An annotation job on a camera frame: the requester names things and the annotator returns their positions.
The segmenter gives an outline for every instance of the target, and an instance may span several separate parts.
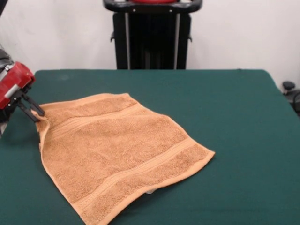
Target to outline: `black stand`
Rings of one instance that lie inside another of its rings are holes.
[[[143,4],[104,0],[114,11],[117,69],[186,69],[190,12],[202,0],[190,3]]]

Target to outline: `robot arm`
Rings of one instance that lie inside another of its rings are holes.
[[[0,3],[0,16],[6,3],[7,0]],[[34,82],[34,75],[24,64],[14,62],[5,50],[0,49],[0,138],[17,107],[33,122],[39,120],[31,113],[31,109],[40,116],[45,115],[44,110],[27,95]]]

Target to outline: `white wall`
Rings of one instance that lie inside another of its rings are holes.
[[[204,0],[192,14],[188,69],[259,68],[300,86],[299,0]],[[113,13],[102,0],[9,0],[0,42],[33,72],[115,69]]]

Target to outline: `green tablecloth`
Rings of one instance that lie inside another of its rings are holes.
[[[300,123],[260,70],[39,71],[40,104],[129,93],[216,152],[195,176],[144,195],[112,224],[299,225]],[[0,224],[80,225],[44,171],[35,125],[17,110],[0,140]]]

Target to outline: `towel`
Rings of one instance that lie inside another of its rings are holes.
[[[199,172],[215,152],[128,93],[41,105],[41,161],[87,225],[110,223],[145,193]]]

